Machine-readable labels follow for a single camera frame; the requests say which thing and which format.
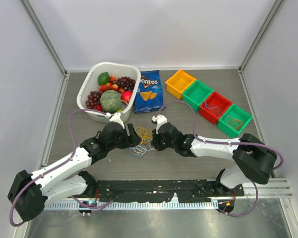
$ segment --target yellow bin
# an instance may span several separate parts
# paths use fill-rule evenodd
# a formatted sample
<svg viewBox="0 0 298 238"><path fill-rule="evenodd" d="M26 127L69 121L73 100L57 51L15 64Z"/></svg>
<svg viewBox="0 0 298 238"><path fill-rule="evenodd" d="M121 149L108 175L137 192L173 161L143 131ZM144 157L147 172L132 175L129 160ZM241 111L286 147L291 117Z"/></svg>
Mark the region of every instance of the yellow bin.
<svg viewBox="0 0 298 238"><path fill-rule="evenodd" d="M196 80L183 70L177 71L165 83L167 84L167 91L177 99L182 98L182 93Z"/></svg>

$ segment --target white plastic bin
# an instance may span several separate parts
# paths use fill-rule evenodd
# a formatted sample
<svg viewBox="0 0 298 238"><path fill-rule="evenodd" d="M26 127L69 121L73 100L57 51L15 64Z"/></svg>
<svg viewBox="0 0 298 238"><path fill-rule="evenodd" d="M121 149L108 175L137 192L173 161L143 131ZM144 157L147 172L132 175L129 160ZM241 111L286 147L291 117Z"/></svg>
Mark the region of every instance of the white plastic bin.
<svg viewBox="0 0 298 238"><path fill-rule="evenodd" d="M130 112L132 110L137 89L140 82L140 71L134 66L110 62L102 62L95 65L88 73L83 85L81 86L79 93L76 98L77 105L80 109L87 109L85 102L91 91L98 91L98 76L103 73L108 72L109 75L114 75L116 78L120 77L130 77L136 81L133 94L131 96L128 106L122 111L121 119L126 122ZM96 112L86 112L88 115L96 121L101 121L104 123L109 122L109 118L106 118L103 114Z"/></svg>

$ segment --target white wall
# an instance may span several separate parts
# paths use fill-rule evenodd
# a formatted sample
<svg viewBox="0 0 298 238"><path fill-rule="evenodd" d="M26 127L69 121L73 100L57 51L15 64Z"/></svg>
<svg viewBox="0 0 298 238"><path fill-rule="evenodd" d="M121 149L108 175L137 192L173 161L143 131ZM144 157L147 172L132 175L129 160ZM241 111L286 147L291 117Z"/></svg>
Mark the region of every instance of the white wall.
<svg viewBox="0 0 298 238"><path fill-rule="evenodd" d="M7 194L38 167L61 80L20 2L0 1L0 238L13 237Z"/></svg>
<svg viewBox="0 0 298 238"><path fill-rule="evenodd" d="M279 148L298 206L298 0L285 1L245 69L267 143Z"/></svg>
<svg viewBox="0 0 298 238"><path fill-rule="evenodd" d="M30 0L63 65L240 66L274 0Z"/></svg>

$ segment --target blue doritos bag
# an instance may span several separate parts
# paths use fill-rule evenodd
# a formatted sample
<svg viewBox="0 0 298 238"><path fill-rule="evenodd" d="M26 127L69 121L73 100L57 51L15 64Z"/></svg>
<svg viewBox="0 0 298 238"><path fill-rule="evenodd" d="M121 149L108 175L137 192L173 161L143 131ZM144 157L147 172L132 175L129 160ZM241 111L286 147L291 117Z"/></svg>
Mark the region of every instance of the blue doritos bag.
<svg viewBox="0 0 298 238"><path fill-rule="evenodd" d="M141 72L135 99L135 113L157 111L163 106L159 70Z"/></svg>

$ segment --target green fruit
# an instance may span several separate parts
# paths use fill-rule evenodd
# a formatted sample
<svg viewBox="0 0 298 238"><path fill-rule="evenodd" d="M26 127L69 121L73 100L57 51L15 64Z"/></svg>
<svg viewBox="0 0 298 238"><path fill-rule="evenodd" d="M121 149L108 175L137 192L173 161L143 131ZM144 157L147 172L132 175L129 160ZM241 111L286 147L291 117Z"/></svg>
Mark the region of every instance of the green fruit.
<svg viewBox="0 0 298 238"><path fill-rule="evenodd" d="M101 95L100 104L104 111L115 113L121 108L120 93L114 90L107 90Z"/></svg>
<svg viewBox="0 0 298 238"><path fill-rule="evenodd" d="M110 76L108 72L101 73L98 77L98 84L104 85L106 83L109 83L109 79L110 79Z"/></svg>

